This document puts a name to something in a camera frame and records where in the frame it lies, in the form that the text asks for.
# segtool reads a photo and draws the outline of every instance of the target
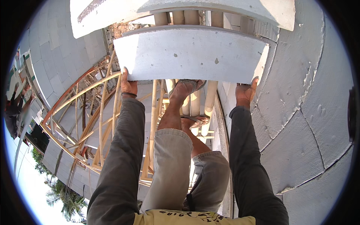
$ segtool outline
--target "person in background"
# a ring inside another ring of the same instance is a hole
[[[27,93],[27,91],[31,89],[31,87],[28,83],[26,83],[24,85],[24,88],[21,90],[20,94],[15,98],[18,87],[19,87],[19,83],[16,83],[13,95],[10,100],[8,100],[7,97],[5,96],[6,98],[5,123],[10,132],[11,137],[13,137],[14,139],[18,136],[18,130],[21,124],[21,114],[28,110],[31,101],[35,97],[33,93],[31,93],[30,98],[23,107],[24,96]]]

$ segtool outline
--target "construction site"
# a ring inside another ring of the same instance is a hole
[[[86,199],[93,195],[120,115],[124,67],[145,106],[138,201],[156,173],[154,135],[176,82],[207,80],[180,115],[207,115],[210,123],[191,132],[229,160],[237,83],[258,77],[250,111],[273,192],[290,224],[322,223],[350,167],[353,80],[338,32],[316,1],[99,2],[46,1],[10,71],[8,99],[17,82],[17,94],[28,83],[36,96],[19,137],[54,176]],[[32,120],[37,136],[24,128]],[[189,191],[194,170],[192,161]],[[231,176],[218,213],[238,217]]]

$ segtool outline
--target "green foliage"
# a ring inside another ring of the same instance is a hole
[[[40,174],[52,175],[50,170],[42,163],[44,156],[40,154],[35,148],[31,151],[32,157],[35,159],[36,165],[35,169],[39,171]]]
[[[62,201],[64,203],[61,212],[67,221],[71,221],[71,217],[78,214],[80,217],[84,218],[84,214],[81,212],[84,206],[88,206],[85,198],[73,190],[70,189],[68,197],[65,196],[66,185],[57,179],[55,182],[47,179],[48,186],[51,188],[49,192],[46,193],[48,197],[46,202],[49,206],[54,206],[54,203]]]

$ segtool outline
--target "black bracelet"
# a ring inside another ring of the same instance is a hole
[[[130,93],[130,92],[123,92],[123,93],[121,93],[121,95],[132,95],[132,96],[135,96],[135,98],[137,97],[137,95]]]

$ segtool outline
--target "person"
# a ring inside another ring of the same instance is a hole
[[[88,206],[88,224],[288,224],[284,204],[272,191],[260,163],[260,152],[250,115],[258,79],[239,85],[232,119],[229,163],[211,151],[190,131],[208,118],[181,118],[185,98],[204,85],[203,80],[179,80],[154,137],[154,177],[141,208],[137,205],[138,178],[144,149],[145,107],[136,100],[136,81],[121,78],[122,105],[114,139],[98,185]],[[188,192],[190,160],[198,175]],[[229,173],[239,218],[216,213],[224,198]]]
[[[11,137],[14,139],[18,136],[19,127],[21,124],[21,114],[27,111],[27,109],[30,107],[32,99],[34,98],[34,95],[31,93],[30,98],[23,107],[24,96],[27,91],[31,89],[31,87],[28,83],[26,83],[20,94],[15,98],[18,87],[19,83],[16,83],[13,95],[10,100],[7,100],[7,97],[5,96],[5,123]]]

